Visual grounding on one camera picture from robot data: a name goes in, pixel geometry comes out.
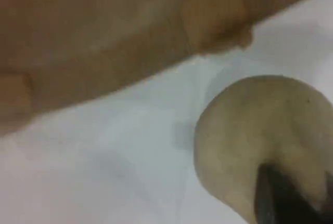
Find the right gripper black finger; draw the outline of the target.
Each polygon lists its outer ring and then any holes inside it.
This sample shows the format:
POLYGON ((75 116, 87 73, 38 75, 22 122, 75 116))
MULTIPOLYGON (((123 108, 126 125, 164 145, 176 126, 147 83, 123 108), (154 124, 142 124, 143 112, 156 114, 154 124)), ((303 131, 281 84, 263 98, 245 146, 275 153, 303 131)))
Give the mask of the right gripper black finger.
POLYGON ((259 166, 254 197, 257 223, 332 223, 332 175, 326 173, 326 196, 316 210, 290 177, 275 165, 259 166))

